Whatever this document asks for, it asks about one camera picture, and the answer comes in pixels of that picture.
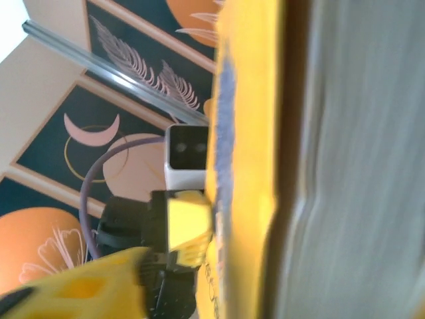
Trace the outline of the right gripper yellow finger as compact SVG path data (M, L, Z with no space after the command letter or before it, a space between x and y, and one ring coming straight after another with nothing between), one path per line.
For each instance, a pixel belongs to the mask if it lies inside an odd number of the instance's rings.
M26 283L1 297L2 318L148 318L134 247Z

